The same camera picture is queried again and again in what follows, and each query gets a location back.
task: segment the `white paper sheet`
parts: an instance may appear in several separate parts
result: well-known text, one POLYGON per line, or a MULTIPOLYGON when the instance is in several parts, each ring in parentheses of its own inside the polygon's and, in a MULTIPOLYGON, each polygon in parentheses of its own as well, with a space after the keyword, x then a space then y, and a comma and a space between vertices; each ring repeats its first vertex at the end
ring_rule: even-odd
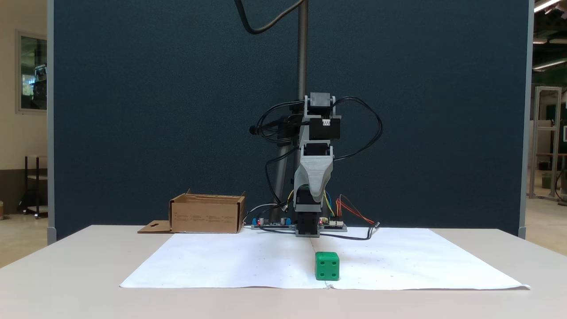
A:
MULTIPOLYGON (((349 228, 339 234, 365 237, 366 231, 349 228)), ((428 229, 380 228, 371 240, 351 241, 245 228, 238 234, 175 234, 120 286, 400 290, 524 285, 428 229), (315 279, 316 251, 338 254, 339 280, 315 279)))

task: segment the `window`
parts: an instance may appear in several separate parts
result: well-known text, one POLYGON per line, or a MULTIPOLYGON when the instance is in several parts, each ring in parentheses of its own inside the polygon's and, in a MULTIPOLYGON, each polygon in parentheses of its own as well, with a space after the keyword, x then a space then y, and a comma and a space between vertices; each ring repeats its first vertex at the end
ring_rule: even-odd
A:
POLYGON ((47 40, 16 30, 16 113, 47 111, 47 40))

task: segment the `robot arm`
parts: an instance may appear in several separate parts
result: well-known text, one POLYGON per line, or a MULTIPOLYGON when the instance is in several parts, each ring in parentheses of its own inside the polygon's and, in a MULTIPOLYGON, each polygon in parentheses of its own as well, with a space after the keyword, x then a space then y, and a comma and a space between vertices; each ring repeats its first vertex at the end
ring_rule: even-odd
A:
POLYGON ((335 97, 329 93, 311 93, 304 99, 305 125, 299 131, 299 167, 294 175, 293 206, 298 236, 319 236, 325 187, 333 171, 331 141, 340 138, 341 117, 332 108, 334 102, 335 97))

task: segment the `open cardboard box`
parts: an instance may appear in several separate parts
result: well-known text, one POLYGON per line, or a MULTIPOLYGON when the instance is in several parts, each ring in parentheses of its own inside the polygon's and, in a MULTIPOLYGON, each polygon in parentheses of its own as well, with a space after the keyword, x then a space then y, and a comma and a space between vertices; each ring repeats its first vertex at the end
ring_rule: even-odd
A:
POLYGON ((170 219, 154 220, 138 233, 228 233, 242 228, 246 193, 199 195, 191 190, 170 200, 170 219))

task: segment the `green die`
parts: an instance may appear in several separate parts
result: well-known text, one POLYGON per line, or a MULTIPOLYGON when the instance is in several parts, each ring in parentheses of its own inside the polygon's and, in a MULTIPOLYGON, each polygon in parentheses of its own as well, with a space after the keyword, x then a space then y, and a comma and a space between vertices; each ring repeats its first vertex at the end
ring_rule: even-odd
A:
POLYGON ((338 280, 338 266, 337 253, 332 251, 315 253, 315 278, 317 280, 338 280))

